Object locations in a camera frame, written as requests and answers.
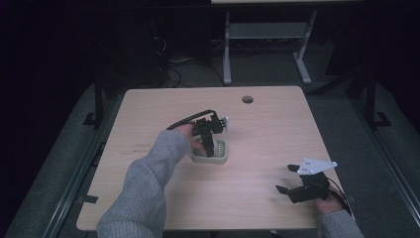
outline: hand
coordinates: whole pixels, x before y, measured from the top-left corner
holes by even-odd
[[[174,128],[173,130],[178,131],[182,135],[186,136],[191,144],[192,149],[205,151],[203,145],[192,138],[193,129],[194,126],[192,124],[184,124]]]
[[[341,193],[334,187],[330,186],[330,189],[336,192],[337,194],[341,195]],[[343,209],[341,202],[332,194],[330,194],[330,196],[328,196],[325,200],[322,198],[316,198],[313,201],[318,211],[323,215],[330,214]]]

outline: gray sleeve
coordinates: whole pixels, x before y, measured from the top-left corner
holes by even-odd
[[[318,216],[318,236],[326,238],[363,238],[355,219],[346,210]]]
[[[177,131],[163,131],[142,159],[128,168],[117,200],[101,217],[99,237],[161,237],[166,217],[163,187],[190,149]]]

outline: grommet hole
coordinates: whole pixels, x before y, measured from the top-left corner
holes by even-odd
[[[243,97],[242,97],[242,101],[243,101],[244,103],[250,104],[250,103],[253,103],[254,98],[253,98],[253,97],[251,97],[251,96],[243,96]]]

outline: dark background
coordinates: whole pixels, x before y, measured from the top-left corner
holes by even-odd
[[[127,0],[111,6],[144,4],[156,2]],[[159,87],[165,81],[159,71],[164,61],[155,54],[153,36],[164,37],[170,48],[201,58],[210,58],[210,39],[223,39],[221,12],[101,15],[74,10],[89,6],[77,1],[0,0],[0,235],[6,232],[73,106],[98,75],[109,97],[128,88]],[[419,12],[417,1],[324,9],[319,11],[311,37],[320,44],[326,39],[336,43],[327,73],[342,74],[367,65],[418,131]],[[284,13],[289,19],[304,14],[287,9]],[[250,13],[236,16],[249,19]]]

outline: person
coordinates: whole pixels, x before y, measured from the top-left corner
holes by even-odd
[[[98,237],[161,237],[166,207],[164,186],[176,164],[191,150],[204,150],[192,138],[193,125],[184,124],[159,134],[149,153],[128,168],[123,190],[97,224]],[[320,211],[318,235],[363,237],[355,220],[334,197],[315,199]]]

